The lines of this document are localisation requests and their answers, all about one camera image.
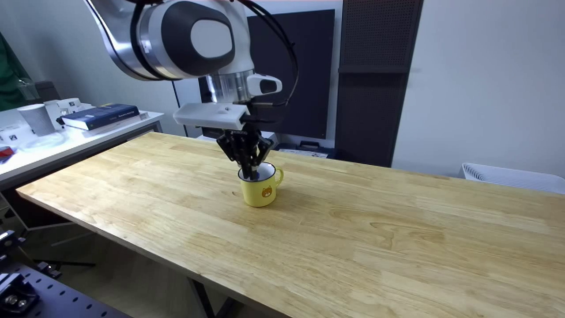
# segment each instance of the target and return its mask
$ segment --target floor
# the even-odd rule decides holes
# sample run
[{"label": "floor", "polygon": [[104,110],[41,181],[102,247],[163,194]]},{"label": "floor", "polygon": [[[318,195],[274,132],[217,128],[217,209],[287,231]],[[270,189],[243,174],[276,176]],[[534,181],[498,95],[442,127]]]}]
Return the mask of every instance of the floor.
[{"label": "floor", "polygon": [[[3,222],[5,230],[22,229],[17,218]],[[94,268],[63,266],[59,281],[134,318],[200,318],[182,274],[96,234],[51,246],[85,233],[75,225],[31,231],[23,248],[34,259],[96,263]],[[217,311],[225,296],[211,289],[207,292]],[[267,316],[244,307],[237,315],[243,317]]]}]

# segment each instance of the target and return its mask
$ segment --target wood grain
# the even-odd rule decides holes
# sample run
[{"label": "wood grain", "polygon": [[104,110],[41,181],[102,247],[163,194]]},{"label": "wood grain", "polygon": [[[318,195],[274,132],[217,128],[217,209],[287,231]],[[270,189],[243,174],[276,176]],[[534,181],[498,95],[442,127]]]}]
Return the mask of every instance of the wood grain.
[{"label": "wood grain", "polygon": [[245,205],[214,143],[150,133],[20,194],[288,316],[565,317],[565,196],[272,152]]}]

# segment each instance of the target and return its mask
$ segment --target white table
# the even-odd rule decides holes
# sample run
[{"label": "white table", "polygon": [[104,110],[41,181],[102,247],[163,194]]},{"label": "white table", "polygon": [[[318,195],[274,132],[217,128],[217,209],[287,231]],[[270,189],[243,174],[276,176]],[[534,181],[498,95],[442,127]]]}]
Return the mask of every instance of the white table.
[{"label": "white table", "polygon": [[18,200],[18,198],[13,197],[13,194],[15,194],[14,188],[112,148],[145,132],[161,132],[159,120],[164,114],[147,113],[149,117],[146,119],[125,124],[112,131],[92,137],[74,137],[64,130],[58,130],[66,138],[63,144],[35,152],[17,151],[7,162],[0,164],[1,195],[5,197],[5,200],[28,230],[67,224],[68,221],[66,220],[64,223],[61,223],[62,220],[60,219],[59,222],[53,220],[39,222],[35,216],[33,218],[25,216],[27,211],[24,211],[22,207],[19,209],[13,204],[13,201]]}]

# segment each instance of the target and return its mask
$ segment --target white wall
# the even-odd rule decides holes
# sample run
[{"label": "white wall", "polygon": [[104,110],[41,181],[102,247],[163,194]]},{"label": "white wall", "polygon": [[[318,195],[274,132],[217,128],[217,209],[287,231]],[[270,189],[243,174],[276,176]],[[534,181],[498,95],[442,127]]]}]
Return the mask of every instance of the white wall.
[{"label": "white wall", "polygon": [[[306,137],[295,137],[292,135],[284,135],[282,138],[283,142],[293,142],[298,143],[300,140],[311,140],[317,141],[322,147],[334,147],[334,142],[336,138],[336,113],[337,113],[337,83],[338,83],[338,73],[337,69],[340,64],[340,43],[341,43],[341,11],[342,11],[342,0],[322,0],[322,1],[256,1],[259,5],[267,9],[272,14],[278,13],[289,13],[289,12],[301,12],[301,11],[314,11],[314,10],[336,10],[336,19],[334,26],[333,35],[333,58],[332,58],[332,69],[329,84],[329,100],[328,100],[328,118],[327,118],[327,129],[326,129],[326,139],[315,139]],[[253,12],[246,9],[247,15],[254,15]],[[179,101],[181,105],[187,103],[201,102],[200,95],[198,99],[194,98],[194,93],[199,92],[198,90],[198,80],[182,80],[176,83],[177,92],[179,94]]]},{"label": "white wall", "polygon": [[61,98],[93,105],[119,102],[159,111],[163,131],[184,136],[171,82],[130,78],[113,63],[82,0],[0,3],[0,31],[33,80],[51,80]]},{"label": "white wall", "polygon": [[393,167],[565,177],[565,1],[425,0]]}]

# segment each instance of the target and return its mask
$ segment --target mug handle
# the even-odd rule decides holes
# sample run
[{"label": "mug handle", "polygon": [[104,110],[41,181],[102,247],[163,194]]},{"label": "mug handle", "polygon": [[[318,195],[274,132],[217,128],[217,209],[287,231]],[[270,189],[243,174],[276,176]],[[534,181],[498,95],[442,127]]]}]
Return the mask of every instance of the mug handle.
[{"label": "mug handle", "polygon": [[281,185],[281,182],[283,182],[283,179],[284,179],[284,171],[281,168],[278,168],[278,171],[281,172],[281,176],[279,177],[279,180],[275,181],[275,186],[277,188]]}]

